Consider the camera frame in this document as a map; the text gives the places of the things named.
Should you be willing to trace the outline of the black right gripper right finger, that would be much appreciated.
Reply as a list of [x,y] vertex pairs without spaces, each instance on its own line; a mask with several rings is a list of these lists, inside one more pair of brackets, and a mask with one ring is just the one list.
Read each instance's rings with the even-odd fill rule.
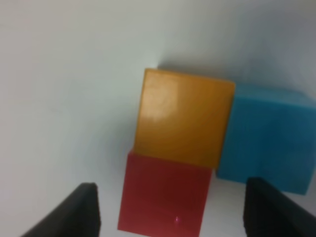
[[314,237],[316,217],[262,178],[246,182],[243,225],[248,237]]

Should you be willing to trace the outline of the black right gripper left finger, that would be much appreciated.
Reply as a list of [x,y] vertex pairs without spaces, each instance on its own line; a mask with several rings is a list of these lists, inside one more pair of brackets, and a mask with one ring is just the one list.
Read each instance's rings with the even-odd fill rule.
[[95,183],[82,183],[23,236],[98,237],[100,230],[98,187]]

